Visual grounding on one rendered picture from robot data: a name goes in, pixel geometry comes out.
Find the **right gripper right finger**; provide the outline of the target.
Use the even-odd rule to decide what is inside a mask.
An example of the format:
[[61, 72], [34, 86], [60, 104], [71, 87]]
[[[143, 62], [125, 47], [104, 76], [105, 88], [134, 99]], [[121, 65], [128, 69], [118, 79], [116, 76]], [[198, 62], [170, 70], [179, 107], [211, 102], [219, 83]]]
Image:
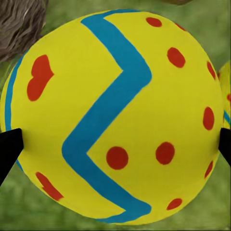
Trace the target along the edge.
[[231, 130], [221, 128], [218, 149], [231, 167]]

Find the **wicker basket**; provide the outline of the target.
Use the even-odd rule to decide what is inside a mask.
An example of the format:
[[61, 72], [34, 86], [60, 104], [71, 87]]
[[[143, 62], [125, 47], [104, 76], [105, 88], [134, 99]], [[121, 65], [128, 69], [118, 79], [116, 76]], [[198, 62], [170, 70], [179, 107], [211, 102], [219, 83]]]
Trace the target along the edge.
[[40, 40], [49, 0], [0, 0], [0, 63], [22, 56]]

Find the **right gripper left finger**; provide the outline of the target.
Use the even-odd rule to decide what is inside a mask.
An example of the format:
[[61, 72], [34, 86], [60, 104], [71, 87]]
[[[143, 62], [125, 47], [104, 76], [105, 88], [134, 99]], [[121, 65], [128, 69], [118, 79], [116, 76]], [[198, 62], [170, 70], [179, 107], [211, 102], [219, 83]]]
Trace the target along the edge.
[[0, 133], [0, 186], [23, 148], [20, 128]]

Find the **easter egg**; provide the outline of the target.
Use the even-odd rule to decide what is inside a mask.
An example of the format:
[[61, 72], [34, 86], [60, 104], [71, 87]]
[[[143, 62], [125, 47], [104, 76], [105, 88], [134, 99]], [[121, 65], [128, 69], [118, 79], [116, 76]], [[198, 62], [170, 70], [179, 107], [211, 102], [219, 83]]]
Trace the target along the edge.
[[224, 105], [199, 42], [145, 11], [108, 10], [32, 45], [0, 98], [16, 164], [51, 199], [93, 220], [142, 225], [202, 190], [219, 156]]
[[217, 73], [224, 105], [224, 128], [231, 130], [231, 59]]

